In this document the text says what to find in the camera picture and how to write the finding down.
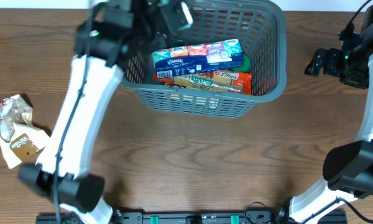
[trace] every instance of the tabletop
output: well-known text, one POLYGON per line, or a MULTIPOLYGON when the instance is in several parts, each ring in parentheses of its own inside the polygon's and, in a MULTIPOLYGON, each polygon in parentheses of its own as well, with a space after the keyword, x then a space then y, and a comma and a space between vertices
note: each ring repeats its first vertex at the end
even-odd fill
MULTIPOLYGON (((303 74, 315 50, 340 48, 348 12, 285 12, 288 84, 283 95, 238 119, 164 113, 118 88, 95 143, 91 172, 121 211, 243 210, 275 207, 322 175, 326 154, 354 141, 367 90, 303 74)), ((70 76, 75 28, 84 10, 0 9, 0 100, 23 94, 48 133, 70 76)), ((362 24, 362 16, 357 27, 362 24)), ((373 197, 354 205, 373 219, 373 197)), ((345 208, 350 223, 362 221, 345 208)), ((0 223, 33 223, 52 203, 8 169, 0 150, 0 223)))

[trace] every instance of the green round object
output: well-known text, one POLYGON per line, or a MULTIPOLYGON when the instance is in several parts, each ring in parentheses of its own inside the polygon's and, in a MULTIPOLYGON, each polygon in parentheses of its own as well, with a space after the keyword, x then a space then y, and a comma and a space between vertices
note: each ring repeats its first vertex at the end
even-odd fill
POLYGON ((250 67, 251 67, 251 61, 250 61, 249 57, 247 55, 243 54, 242 66, 237 67, 237 68, 232 68, 230 70, 234 71, 234 72, 250 73, 250 67))

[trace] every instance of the white background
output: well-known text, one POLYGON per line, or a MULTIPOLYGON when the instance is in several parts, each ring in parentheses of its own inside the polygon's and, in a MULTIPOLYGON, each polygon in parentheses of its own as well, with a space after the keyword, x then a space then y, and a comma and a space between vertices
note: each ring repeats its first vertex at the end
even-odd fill
MULTIPOLYGON (((366 0, 272 0, 284 11, 356 11, 366 0)), ((85 9, 88 0, 0 0, 0 8, 85 9)))

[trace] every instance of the brown paper label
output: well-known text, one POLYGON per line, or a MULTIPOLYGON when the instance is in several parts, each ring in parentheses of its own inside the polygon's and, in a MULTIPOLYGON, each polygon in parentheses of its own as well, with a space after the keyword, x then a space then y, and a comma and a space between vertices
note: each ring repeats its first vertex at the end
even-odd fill
POLYGON ((18 138, 11 141, 10 148, 22 162, 28 160, 39 150, 27 134, 21 134, 18 138))

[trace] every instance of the basket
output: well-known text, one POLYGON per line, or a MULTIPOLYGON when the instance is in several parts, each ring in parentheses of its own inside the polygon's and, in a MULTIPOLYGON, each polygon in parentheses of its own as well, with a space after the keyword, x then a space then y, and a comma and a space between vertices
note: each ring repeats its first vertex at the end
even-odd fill
POLYGON ((124 69, 122 86, 135 91, 149 108, 238 118, 257 103, 278 98, 286 87, 286 18, 269 0, 187 0, 193 26, 179 37, 184 45, 238 38, 252 62, 252 95, 153 85, 154 70, 138 53, 124 69))

